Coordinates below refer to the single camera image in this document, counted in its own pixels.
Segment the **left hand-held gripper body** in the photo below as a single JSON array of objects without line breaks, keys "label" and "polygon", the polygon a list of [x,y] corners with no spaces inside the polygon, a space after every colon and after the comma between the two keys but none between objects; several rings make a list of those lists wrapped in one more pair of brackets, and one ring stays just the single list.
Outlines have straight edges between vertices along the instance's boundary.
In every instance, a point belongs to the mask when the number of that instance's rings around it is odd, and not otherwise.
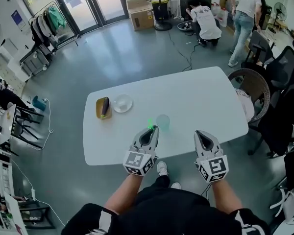
[{"label": "left hand-held gripper body", "polygon": [[157,158],[155,146],[131,145],[125,153],[123,166],[127,173],[144,177],[152,169]]}]

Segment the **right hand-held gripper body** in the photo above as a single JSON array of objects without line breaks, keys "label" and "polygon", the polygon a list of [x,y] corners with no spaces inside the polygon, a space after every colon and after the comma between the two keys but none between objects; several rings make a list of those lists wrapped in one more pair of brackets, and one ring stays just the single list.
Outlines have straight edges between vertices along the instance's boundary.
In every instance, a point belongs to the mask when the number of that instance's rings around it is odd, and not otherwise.
[{"label": "right hand-held gripper body", "polygon": [[224,179],[229,172],[226,155],[216,156],[207,160],[197,158],[195,165],[206,182],[216,182]]}]

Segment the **translucent green cup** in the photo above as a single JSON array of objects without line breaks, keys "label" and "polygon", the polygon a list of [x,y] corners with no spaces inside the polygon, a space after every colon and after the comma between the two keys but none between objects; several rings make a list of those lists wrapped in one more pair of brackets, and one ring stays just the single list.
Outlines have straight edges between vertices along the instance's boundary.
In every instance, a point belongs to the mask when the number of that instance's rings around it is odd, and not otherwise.
[{"label": "translucent green cup", "polygon": [[168,131],[170,126],[170,118],[165,114],[161,114],[156,118],[156,123],[162,131]]}]

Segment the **person's right forearm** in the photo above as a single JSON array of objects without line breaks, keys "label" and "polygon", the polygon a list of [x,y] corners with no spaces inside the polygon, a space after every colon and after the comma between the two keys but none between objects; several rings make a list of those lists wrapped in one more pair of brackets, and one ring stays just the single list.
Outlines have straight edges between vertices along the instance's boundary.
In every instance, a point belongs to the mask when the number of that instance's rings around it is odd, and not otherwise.
[{"label": "person's right forearm", "polygon": [[212,183],[216,208],[226,214],[242,209],[242,203],[226,180]]}]

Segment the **person's left forearm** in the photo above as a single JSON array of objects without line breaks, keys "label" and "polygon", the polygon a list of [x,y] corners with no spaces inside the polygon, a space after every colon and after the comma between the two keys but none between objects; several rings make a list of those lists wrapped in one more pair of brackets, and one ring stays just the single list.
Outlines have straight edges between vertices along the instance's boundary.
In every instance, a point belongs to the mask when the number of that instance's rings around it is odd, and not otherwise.
[{"label": "person's left forearm", "polygon": [[143,178],[129,174],[118,189],[109,197],[104,207],[116,214],[127,211],[134,203]]}]

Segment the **person's left white shoe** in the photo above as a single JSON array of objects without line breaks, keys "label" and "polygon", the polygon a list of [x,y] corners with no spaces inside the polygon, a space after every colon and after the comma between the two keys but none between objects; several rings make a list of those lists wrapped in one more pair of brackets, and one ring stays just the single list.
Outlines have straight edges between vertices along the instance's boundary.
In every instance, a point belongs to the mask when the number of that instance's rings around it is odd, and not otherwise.
[{"label": "person's left white shoe", "polygon": [[156,169],[159,177],[168,176],[168,168],[165,162],[159,161]]}]

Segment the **person's black trousers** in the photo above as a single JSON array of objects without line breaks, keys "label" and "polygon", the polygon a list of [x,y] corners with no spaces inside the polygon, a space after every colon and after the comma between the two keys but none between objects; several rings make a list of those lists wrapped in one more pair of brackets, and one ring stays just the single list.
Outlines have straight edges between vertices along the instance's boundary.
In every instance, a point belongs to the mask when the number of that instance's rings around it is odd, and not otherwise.
[{"label": "person's black trousers", "polygon": [[157,189],[168,189],[170,187],[170,178],[168,175],[159,176],[153,184]]}]

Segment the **clear glass saucer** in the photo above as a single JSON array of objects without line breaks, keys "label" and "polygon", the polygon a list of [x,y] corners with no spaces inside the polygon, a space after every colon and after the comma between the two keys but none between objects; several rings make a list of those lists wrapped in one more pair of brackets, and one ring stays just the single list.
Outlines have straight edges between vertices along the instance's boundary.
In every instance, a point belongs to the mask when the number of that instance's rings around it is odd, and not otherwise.
[{"label": "clear glass saucer", "polygon": [[117,113],[125,113],[125,112],[129,111],[130,108],[132,107],[132,105],[133,105],[133,100],[127,94],[118,95],[113,100],[113,109]]}]

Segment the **dark purple eggplant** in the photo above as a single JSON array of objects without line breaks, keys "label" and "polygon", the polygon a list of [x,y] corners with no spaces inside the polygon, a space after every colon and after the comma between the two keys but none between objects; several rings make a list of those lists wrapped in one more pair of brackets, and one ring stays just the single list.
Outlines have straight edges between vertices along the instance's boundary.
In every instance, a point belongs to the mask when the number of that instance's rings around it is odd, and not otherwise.
[{"label": "dark purple eggplant", "polygon": [[105,97],[103,101],[103,105],[102,105],[101,115],[100,115],[101,118],[106,117],[107,111],[109,109],[109,105],[110,105],[109,98]]}]

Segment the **yellow tray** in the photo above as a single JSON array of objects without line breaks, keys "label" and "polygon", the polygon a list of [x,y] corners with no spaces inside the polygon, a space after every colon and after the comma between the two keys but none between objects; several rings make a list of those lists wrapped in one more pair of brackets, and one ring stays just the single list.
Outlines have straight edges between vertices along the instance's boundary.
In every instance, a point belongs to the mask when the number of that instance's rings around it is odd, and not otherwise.
[{"label": "yellow tray", "polygon": [[106,117],[104,117],[104,118],[100,117],[104,98],[105,97],[100,98],[96,101],[96,116],[97,116],[97,118],[99,118],[101,120],[108,119],[112,116],[111,105],[109,105],[109,109],[107,111]]}]

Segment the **person's black shirt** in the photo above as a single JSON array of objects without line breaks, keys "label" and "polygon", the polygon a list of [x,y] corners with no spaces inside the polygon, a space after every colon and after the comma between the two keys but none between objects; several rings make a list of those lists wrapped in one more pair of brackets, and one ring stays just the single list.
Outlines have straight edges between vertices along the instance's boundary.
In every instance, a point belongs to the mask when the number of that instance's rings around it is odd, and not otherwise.
[{"label": "person's black shirt", "polygon": [[61,235],[270,235],[268,225],[249,209],[226,214],[198,194],[174,188],[142,190],[135,204],[116,214],[86,204]]}]

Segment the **black mesh office chair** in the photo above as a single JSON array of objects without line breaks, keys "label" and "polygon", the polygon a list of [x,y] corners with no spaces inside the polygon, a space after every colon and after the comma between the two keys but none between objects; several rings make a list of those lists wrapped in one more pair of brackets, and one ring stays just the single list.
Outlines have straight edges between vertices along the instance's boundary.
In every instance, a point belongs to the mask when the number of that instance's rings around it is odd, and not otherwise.
[{"label": "black mesh office chair", "polygon": [[266,81],[270,92],[285,89],[294,72],[294,50],[286,46],[281,54],[266,66]]},{"label": "black mesh office chair", "polygon": [[280,95],[274,106],[269,106],[258,124],[251,125],[250,128],[260,133],[261,137],[255,148],[247,152],[248,155],[253,155],[262,142],[265,142],[269,147],[268,156],[273,157],[275,154],[283,156],[293,141],[294,84]]}]

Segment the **brown wicker chair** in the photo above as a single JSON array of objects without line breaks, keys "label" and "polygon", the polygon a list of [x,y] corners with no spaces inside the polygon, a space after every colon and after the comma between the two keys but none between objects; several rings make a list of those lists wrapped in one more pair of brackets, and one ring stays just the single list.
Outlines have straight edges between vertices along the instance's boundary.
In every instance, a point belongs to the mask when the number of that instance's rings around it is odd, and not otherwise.
[{"label": "brown wicker chair", "polygon": [[230,82],[240,78],[237,89],[245,91],[254,104],[255,115],[251,122],[257,122],[268,111],[270,106],[270,89],[265,79],[256,71],[251,69],[235,70],[228,75]]}]

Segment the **white chair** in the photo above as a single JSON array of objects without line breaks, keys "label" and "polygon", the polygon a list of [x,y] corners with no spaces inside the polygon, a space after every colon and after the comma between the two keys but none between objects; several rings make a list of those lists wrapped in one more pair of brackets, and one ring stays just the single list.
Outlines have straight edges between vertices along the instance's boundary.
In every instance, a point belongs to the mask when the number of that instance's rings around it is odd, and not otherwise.
[{"label": "white chair", "polygon": [[279,208],[275,217],[278,217],[283,212],[285,221],[294,221],[294,188],[288,190],[286,187],[279,186],[276,188],[281,192],[281,200],[277,203],[270,205],[269,209]]}]

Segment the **teal box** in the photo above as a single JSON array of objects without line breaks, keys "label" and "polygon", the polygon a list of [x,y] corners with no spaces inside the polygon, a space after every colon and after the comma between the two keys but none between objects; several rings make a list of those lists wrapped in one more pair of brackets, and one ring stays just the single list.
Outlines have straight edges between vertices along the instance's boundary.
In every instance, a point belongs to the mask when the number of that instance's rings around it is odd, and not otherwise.
[{"label": "teal box", "polygon": [[32,105],[43,112],[46,109],[46,103],[42,99],[39,99],[37,95],[33,98]]}]

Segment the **grey office chair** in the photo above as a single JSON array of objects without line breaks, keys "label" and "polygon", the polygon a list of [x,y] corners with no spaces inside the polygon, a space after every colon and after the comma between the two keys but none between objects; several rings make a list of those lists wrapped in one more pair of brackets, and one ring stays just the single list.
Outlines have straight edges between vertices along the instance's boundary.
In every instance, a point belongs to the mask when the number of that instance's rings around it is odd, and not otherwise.
[{"label": "grey office chair", "polygon": [[269,41],[264,38],[257,30],[252,32],[249,44],[249,52],[245,62],[252,62],[254,64],[261,63],[264,67],[272,62],[275,58],[273,55],[273,44],[270,45]]}]

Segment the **black metal stool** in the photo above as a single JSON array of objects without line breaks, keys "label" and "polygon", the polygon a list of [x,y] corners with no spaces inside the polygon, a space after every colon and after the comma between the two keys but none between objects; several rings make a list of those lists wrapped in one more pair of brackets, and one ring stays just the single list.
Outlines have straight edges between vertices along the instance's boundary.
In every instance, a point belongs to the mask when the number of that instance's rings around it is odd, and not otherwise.
[{"label": "black metal stool", "polygon": [[44,115],[35,111],[20,107],[12,102],[8,103],[8,110],[12,110],[12,130],[10,136],[32,146],[36,150],[42,150],[37,141],[38,136],[31,131],[31,124],[41,124]]}]

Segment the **grey round basin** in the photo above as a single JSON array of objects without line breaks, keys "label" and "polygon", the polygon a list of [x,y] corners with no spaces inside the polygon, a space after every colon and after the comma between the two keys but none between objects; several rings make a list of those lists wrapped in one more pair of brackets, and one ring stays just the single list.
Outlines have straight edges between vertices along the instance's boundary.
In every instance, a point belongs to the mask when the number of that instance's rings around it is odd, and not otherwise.
[{"label": "grey round basin", "polygon": [[192,21],[181,22],[177,25],[177,28],[183,32],[190,32],[193,30]]}]

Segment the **grey metal cart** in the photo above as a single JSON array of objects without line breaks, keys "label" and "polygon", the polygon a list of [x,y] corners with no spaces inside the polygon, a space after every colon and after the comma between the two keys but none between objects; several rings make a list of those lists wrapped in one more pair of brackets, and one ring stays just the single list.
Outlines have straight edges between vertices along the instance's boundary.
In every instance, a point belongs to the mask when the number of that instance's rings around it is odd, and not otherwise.
[{"label": "grey metal cart", "polygon": [[38,49],[23,58],[20,63],[21,70],[29,77],[35,76],[49,67],[49,61]]}]

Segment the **black bin yellow lid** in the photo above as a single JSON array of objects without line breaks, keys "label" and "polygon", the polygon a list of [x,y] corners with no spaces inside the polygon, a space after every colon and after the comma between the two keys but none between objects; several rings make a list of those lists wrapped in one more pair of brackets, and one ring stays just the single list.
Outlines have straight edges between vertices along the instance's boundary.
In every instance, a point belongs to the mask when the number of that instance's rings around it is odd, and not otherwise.
[{"label": "black bin yellow lid", "polygon": [[167,20],[169,18],[168,14],[168,2],[169,0],[152,0],[152,8],[154,13],[154,18],[156,21]]}]

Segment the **white plastic bag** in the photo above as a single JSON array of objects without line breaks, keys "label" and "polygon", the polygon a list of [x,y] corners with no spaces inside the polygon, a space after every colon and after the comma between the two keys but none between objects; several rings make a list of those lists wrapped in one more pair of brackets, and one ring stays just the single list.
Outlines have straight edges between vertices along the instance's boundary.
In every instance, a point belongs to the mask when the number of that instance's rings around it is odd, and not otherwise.
[{"label": "white plastic bag", "polygon": [[214,18],[219,21],[220,26],[227,27],[228,11],[215,2],[211,5],[211,11]]}]

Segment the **white round side table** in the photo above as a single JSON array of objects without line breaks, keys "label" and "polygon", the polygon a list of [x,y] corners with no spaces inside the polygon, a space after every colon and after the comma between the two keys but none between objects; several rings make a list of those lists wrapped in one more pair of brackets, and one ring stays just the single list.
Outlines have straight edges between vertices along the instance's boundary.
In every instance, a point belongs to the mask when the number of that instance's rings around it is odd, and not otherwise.
[{"label": "white round side table", "polygon": [[12,134],[12,126],[16,105],[11,104],[10,107],[0,115],[0,145],[8,141]]}]

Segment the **pale cardboard box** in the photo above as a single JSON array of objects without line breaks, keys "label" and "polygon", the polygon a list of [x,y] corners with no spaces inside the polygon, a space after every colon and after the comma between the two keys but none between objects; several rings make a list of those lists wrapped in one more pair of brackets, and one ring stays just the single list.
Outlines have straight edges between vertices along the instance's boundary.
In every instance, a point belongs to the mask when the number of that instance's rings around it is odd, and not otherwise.
[{"label": "pale cardboard box", "polygon": [[136,9],[140,7],[151,7],[148,0],[126,0],[127,9]]}]

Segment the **white cluttered shelf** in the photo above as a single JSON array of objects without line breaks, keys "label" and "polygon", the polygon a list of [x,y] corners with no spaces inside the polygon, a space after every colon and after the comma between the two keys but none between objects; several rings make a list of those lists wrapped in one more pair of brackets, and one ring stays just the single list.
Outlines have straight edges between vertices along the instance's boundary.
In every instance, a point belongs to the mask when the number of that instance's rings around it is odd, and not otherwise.
[{"label": "white cluttered shelf", "polygon": [[28,235],[14,198],[10,155],[0,150],[0,235]]}]

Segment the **metal clothes rack with garments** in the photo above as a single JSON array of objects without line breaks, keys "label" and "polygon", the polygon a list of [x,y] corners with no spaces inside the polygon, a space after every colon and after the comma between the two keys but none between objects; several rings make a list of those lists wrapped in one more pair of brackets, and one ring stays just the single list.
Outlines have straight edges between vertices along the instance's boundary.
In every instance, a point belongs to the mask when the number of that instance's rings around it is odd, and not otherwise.
[{"label": "metal clothes rack with garments", "polygon": [[49,2],[28,24],[32,40],[44,55],[52,55],[70,38],[66,31],[67,21],[55,2]]}]

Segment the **black framed glass door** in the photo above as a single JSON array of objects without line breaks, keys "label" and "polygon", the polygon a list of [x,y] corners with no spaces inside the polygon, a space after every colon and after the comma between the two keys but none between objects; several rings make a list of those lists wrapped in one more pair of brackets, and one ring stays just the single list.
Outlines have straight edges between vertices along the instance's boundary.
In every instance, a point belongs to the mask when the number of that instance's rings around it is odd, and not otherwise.
[{"label": "black framed glass door", "polygon": [[125,0],[60,0],[60,4],[82,34],[128,18]]}]

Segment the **white drawer cabinet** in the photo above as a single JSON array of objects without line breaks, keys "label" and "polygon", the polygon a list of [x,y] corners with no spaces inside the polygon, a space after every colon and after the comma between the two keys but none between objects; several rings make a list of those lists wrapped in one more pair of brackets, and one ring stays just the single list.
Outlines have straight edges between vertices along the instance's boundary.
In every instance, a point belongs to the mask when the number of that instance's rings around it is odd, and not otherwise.
[{"label": "white drawer cabinet", "polygon": [[30,78],[14,59],[7,59],[0,53],[0,77],[7,82],[15,91],[22,91],[27,80]]}]

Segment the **open brown cardboard box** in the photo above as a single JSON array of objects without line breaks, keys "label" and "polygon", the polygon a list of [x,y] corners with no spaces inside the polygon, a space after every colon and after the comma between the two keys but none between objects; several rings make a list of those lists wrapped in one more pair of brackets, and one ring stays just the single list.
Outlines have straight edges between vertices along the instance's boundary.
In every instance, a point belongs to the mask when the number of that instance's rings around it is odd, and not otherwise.
[{"label": "open brown cardboard box", "polygon": [[224,8],[227,11],[232,10],[232,2],[231,0],[220,0],[219,5],[221,8]]}]

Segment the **small black standing fan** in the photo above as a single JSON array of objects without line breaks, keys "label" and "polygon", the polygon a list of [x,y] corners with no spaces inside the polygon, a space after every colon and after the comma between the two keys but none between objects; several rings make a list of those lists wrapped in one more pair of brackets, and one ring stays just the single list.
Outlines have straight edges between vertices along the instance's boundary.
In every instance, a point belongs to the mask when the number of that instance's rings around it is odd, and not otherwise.
[{"label": "small black standing fan", "polygon": [[287,9],[284,4],[277,2],[274,5],[274,17],[271,23],[271,28],[269,29],[272,33],[276,33],[276,31],[280,31],[281,29],[286,29],[287,25],[285,24],[285,20],[287,18]]}]

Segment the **blue wall poster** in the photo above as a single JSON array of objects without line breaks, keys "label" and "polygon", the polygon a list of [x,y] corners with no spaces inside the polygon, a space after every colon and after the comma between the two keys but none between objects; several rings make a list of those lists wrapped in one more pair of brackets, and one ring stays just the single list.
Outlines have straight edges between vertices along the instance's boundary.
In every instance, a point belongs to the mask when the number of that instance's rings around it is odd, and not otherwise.
[{"label": "blue wall poster", "polygon": [[19,12],[15,10],[12,15],[11,15],[13,21],[15,22],[16,25],[20,25],[23,23],[23,19],[21,18]]}]

